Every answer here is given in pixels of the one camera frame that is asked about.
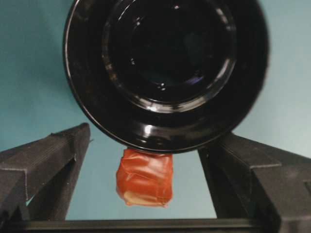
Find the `glossy black plastic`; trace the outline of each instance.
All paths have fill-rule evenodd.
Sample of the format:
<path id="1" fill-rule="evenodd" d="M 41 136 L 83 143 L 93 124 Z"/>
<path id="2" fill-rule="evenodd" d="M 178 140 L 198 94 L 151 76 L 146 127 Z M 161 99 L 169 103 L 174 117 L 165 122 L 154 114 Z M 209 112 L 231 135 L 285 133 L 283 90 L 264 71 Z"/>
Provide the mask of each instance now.
<path id="1" fill-rule="evenodd" d="M 247 115 L 263 86 L 268 33 L 256 0 L 76 0 L 64 59 L 72 91 L 99 129 L 132 148 L 179 153 Z"/>

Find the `shiny black surface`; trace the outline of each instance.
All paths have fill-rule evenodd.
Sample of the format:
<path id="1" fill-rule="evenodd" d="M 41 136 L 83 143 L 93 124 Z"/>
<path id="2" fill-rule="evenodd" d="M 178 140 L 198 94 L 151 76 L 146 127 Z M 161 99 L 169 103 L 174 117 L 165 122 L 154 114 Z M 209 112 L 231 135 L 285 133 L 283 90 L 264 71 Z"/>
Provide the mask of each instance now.
<path id="1" fill-rule="evenodd" d="M 189 111 L 228 81 L 235 22 L 221 1 L 122 0 L 104 28 L 103 59 L 111 82 L 136 106 Z"/>
<path id="2" fill-rule="evenodd" d="M 118 32 L 117 26 L 120 23 L 118 19 L 124 9 L 129 6 L 129 2 L 134 1 L 118 1 L 119 5 L 116 5 L 114 0 L 76 0 L 70 12 L 64 40 L 65 66 L 70 86 L 86 115 L 112 138 L 127 146 L 150 152 L 178 153 L 194 150 L 205 146 L 237 126 L 256 100 L 262 88 L 267 68 L 267 29 L 257 1 L 148 1 L 149 6 L 154 6 L 154 12 L 151 10 L 149 15 L 153 19 L 142 20 L 139 25 L 141 27 L 137 31 L 131 27 L 120 27 Z M 167 33 L 174 22 L 163 27 L 160 25 L 163 24 L 164 19 L 175 18 L 170 15 L 170 11 L 179 10 L 182 7 L 172 9 L 164 5 L 186 5 L 185 12 L 190 11 L 190 13 L 183 13 L 181 17 L 183 19 L 198 15 L 198 19 L 194 19 L 194 22 L 185 20 L 187 23 L 193 24 L 193 29 L 186 25 L 185 30 L 191 31 L 192 29 L 191 32 L 197 33 L 191 39 L 191 44 L 198 47 L 188 50 L 191 52 L 197 50 L 192 56 L 193 60 L 197 59 L 197 62 L 191 63 L 191 55 L 184 50 L 187 46 L 180 41 L 176 42 L 178 49 L 183 50 L 180 55 L 174 54 L 172 50 L 167 50 L 167 54 L 165 53 L 166 48 L 173 44 L 171 40 L 174 37 L 168 35 L 167 44 L 161 44 L 157 36 L 159 38 L 164 36 L 160 32 Z M 128 8 L 128 10 L 131 9 L 129 14 L 123 14 L 124 17 L 140 14 L 141 9 L 145 9 L 146 6 L 139 4 L 137 9 L 132 7 Z M 163 18 L 161 11 L 156 10 L 157 7 L 166 9 L 163 10 L 167 11 L 163 13 Z M 226 19 L 227 23 L 225 23 L 226 20 L 220 20 L 221 14 L 212 16 L 212 13 L 204 14 L 205 11 L 209 13 L 223 12 L 223 19 Z M 157 22 L 161 22 L 161 24 L 153 24 L 157 15 L 159 18 Z M 206 20 L 208 21 L 206 25 L 195 23 L 196 20 L 202 22 L 206 17 L 211 19 Z M 124 21 L 124 25 L 128 23 L 132 23 L 132 21 Z M 148 25 L 154 25 L 160 32 L 151 36 L 141 35 L 149 30 L 144 28 Z M 213 32 L 210 34 L 214 36 L 204 37 L 203 33 L 206 30 Z M 174 29 L 174 31 L 177 39 L 180 39 L 179 35 L 185 33 L 178 29 Z M 109 44 L 111 37 L 117 38 L 113 40 L 113 44 L 126 40 L 129 44 L 117 43 L 114 46 Z M 145 47 L 146 41 L 150 41 L 151 47 L 159 49 L 153 48 L 148 52 Z M 208 43 L 212 43 L 213 46 L 210 48 L 211 50 L 206 49 L 203 56 L 215 54 L 210 64 L 208 64 L 209 61 L 202 60 L 202 51 L 200 51 L 200 48 Z M 111 52 L 111 48 L 120 51 L 114 53 L 114 51 Z M 165 58 L 157 63 L 157 57 L 162 53 Z M 185 57 L 180 60 L 186 62 L 187 65 L 181 66 L 182 72 L 175 72 L 172 66 L 174 67 L 174 63 L 179 61 L 174 58 L 185 56 L 185 54 L 188 60 Z M 217 82 L 214 82 L 217 77 L 212 74 L 217 73 L 217 67 L 224 67 L 224 63 L 219 61 L 223 61 L 226 57 L 229 58 L 231 69 L 228 67 L 223 69 L 224 78 L 222 80 L 225 82 L 217 85 Z M 134 70 L 135 74 L 138 74 L 137 76 L 123 69 L 129 65 L 128 63 L 131 63 L 129 58 L 134 59 Z M 150 68 L 150 64 L 153 63 L 155 70 Z M 196 92 L 195 84 L 182 89 L 182 86 L 191 80 L 196 71 L 200 69 L 202 72 L 199 73 L 204 78 L 202 83 L 197 82 L 198 91 Z M 159 74 L 162 80 L 149 77 L 146 71 L 148 73 L 150 70 L 153 74 Z M 163 71 L 168 74 L 169 78 L 163 78 Z M 120 81 L 126 90 L 129 90 L 129 93 L 136 93 L 137 100 L 146 99 L 147 102 L 142 102 L 143 105 L 139 106 L 139 101 L 135 102 L 130 99 L 124 89 L 120 91 L 118 85 L 113 82 L 114 80 Z M 163 80 L 166 82 L 165 90 L 158 88 L 158 91 L 159 93 L 166 92 L 167 95 L 157 95 L 156 91 L 146 92 L 146 90 L 152 90 L 152 87 L 159 87 L 159 83 L 163 83 Z M 211 82 L 214 91 L 208 89 L 208 84 Z M 138 91 L 133 89 L 136 84 L 142 85 Z M 202 102 L 197 105 L 192 103 L 191 107 L 193 108 L 190 107 L 190 110 L 183 108 L 187 103 L 185 100 L 193 100 L 193 96 L 202 100 L 203 104 L 201 104 Z M 161 111 L 157 111 L 156 104 L 162 107 Z"/>

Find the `black bar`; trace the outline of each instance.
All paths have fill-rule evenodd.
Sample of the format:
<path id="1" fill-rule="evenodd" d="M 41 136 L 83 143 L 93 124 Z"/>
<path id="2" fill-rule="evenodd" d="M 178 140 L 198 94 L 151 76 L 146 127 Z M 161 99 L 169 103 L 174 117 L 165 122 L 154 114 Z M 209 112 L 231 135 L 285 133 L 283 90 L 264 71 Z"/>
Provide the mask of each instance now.
<path id="1" fill-rule="evenodd" d="M 263 233 L 263 224 L 253 219 L 176 219 L 113 221 L 15 222 L 8 232 L 235 232 Z"/>
<path id="2" fill-rule="evenodd" d="M 260 218 L 278 233 L 311 232 L 311 159 L 232 133 L 200 157 L 218 217 Z"/>
<path id="3" fill-rule="evenodd" d="M 89 138 L 84 123 L 0 152 L 0 217 L 65 220 Z"/>

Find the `orange wrapped object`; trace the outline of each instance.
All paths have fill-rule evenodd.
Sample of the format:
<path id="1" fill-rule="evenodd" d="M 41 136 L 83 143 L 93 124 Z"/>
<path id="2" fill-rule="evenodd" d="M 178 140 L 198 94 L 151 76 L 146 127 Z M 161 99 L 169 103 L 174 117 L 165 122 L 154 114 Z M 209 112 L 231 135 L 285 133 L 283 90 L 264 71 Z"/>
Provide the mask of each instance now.
<path id="1" fill-rule="evenodd" d="M 173 155 L 127 149 L 117 171 L 117 192 L 129 206 L 167 207 L 172 179 Z"/>

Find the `blue-green backdrop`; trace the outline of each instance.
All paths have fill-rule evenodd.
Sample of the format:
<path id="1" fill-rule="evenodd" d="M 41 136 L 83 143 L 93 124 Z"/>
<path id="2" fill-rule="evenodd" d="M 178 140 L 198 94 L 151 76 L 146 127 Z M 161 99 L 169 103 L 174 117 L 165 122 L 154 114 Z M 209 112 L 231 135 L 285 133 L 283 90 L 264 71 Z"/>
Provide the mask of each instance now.
<path id="1" fill-rule="evenodd" d="M 258 102 L 235 132 L 311 157 L 311 1 L 260 2 L 270 30 L 270 69 Z M 63 69 L 71 3 L 0 0 L 0 151 L 88 122 Z M 93 125 L 91 132 L 68 219 L 215 217 L 196 152 L 174 157 L 168 209 L 126 207 L 115 192 L 124 146 Z"/>

